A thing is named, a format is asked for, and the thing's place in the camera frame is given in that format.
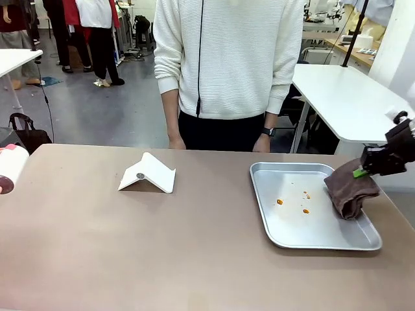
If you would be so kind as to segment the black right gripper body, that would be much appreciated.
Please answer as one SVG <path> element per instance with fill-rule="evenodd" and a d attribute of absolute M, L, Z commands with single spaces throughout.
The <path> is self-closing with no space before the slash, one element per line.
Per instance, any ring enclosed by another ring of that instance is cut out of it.
<path fill-rule="evenodd" d="M 414 122 L 413 120 L 401 121 L 386 134 L 387 145 L 392 150 L 414 149 Z"/>

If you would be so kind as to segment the person's left hand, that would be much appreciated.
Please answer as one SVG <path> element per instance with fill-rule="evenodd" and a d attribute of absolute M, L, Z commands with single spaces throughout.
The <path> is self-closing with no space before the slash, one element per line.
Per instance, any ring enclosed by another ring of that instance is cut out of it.
<path fill-rule="evenodd" d="M 269 153 L 270 152 L 270 136 L 261 134 L 255 142 L 253 152 Z"/>

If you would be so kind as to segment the person's right hand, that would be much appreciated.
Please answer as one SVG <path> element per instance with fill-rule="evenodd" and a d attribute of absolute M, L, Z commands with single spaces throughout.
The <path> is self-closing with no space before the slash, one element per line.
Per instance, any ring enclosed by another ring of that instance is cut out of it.
<path fill-rule="evenodd" d="M 169 135 L 169 148 L 175 150 L 185 150 L 186 146 L 180 134 Z"/>

